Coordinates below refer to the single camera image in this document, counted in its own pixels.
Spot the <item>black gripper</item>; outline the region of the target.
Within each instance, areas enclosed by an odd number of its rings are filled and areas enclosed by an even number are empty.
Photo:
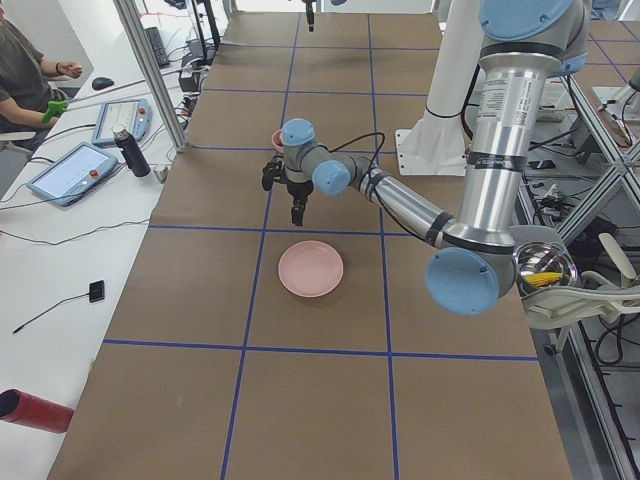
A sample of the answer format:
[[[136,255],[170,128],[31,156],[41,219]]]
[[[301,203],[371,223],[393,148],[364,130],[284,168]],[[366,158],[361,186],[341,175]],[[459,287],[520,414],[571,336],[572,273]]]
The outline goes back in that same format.
[[[304,212],[306,209],[306,200],[314,191],[314,184],[312,181],[305,181],[302,183],[288,181],[287,191],[293,197],[293,204],[291,207],[291,221],[295,226],[302,227],[304,221]]]

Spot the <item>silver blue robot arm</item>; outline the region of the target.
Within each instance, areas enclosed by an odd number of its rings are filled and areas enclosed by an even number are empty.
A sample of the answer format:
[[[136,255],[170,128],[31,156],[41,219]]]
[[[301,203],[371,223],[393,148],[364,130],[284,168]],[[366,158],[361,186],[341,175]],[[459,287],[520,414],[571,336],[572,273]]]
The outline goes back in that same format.
[[[587,1],[484,1],[479,64],[485,81],[466,160],[459,212],[450,215],[370,161],[330,152],[305,119],[281,130],[281,182],[300,224],[314,189],[348,188],[379,204],[406,231],[436,248],[425,274],[433,299],[458,315],[491,309],[516,279],[509,228],[532,129],[550,77],[579,70],[586,56]]]

